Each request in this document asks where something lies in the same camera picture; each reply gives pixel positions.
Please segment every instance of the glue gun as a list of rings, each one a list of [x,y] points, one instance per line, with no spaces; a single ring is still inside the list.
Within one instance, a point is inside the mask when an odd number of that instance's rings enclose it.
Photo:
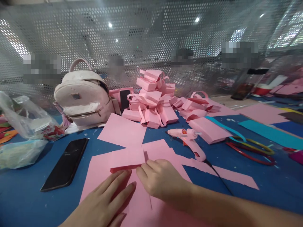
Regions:
[[[206,159],[205,153],[200,146],[196,143],[195,139],[198,137],[197,133],[193,129],[170,129],[166,132],[171,137],[177,137],[183,141],[183,145],[189,146],[192,152],[195,154],[195,158],[199,162],[203,162]]]

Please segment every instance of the smartphone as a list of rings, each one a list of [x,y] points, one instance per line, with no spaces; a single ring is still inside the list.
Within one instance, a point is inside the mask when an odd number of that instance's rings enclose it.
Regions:
[[[129,108],[129,101],[127,100],[127,96],[130,94],[130,90],[120,91],[120,100],[121,100],[121,113],[126,108]]]
[[[72,183],[87,142],[88,139],[84,138],[71,141],[68,144],[63,155],[40,189],[41,192],[63,188]]]

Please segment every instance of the human hand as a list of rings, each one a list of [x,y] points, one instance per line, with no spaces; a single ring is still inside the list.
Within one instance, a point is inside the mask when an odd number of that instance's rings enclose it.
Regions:
[[[175,209],[186,210],[192,184],[182,178],[169,161],[148,160],[146,164],[137,167],[137,175],[151,196],[165,201]]]
[[[127,198],[134,192],[136,182],[123,189],[113,200],[119,186],[131,174],[131,170],[111,174],[93,190],[60,227],[118,227],[125,218],[125,213],[115,215]]]

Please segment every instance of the perforated metal sheet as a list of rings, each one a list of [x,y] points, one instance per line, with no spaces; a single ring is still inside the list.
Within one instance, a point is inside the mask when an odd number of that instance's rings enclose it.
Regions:
[[[302,42],[300,1],[75,1],[9,6],[0,11],[0,90],[27,95],[51,114],[54,86],[23,84],[23,54],[60,54],[62,76],[85,58],[110,89],[133,86],[139,69],[160,69],[176,95],[230,93],[242,69],[221,68],[222,42],[257,42],[260,62],[285,33]],[[294,23],[299,29],[288,29]],[[177,53],[188,60],[176,67]],[[109,56],[124,66],[109,68]]]

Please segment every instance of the plastic bag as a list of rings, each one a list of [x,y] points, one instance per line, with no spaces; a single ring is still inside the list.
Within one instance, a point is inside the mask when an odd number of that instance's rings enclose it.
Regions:
[[[0,108],[7,121],[23,138],[43,139],[45,138],[45,133],[52,132],[55,130],[55,127],[59,127],[55,119],[41,107],[30,101],[27,96],[14,98],[14,101],[22,107],[17,113],[14,110],[14,104],[10,97],[5,92],[0,91]]]
[[[17,169],[34,164],[47,140],[9,143],[0,148],[0,169]]]

